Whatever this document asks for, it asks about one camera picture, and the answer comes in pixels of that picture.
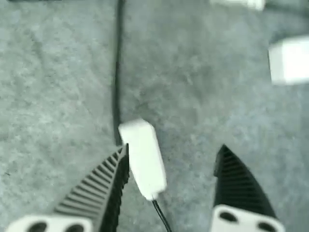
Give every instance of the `power adapter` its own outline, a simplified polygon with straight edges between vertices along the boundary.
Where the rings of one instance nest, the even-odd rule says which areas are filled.
[[[143,119],[120,124],[119,132],[129,144],[129,165],[141,194],[157,199],[167,187],[166,174],[154,127]]]
[[[266,0],[211,0],[213,4],[241,5],[252,10],[262,11],[265,8]]]
[[[309,36],[284,39],[268,50],[271,80],[276,85],[309,81]]]

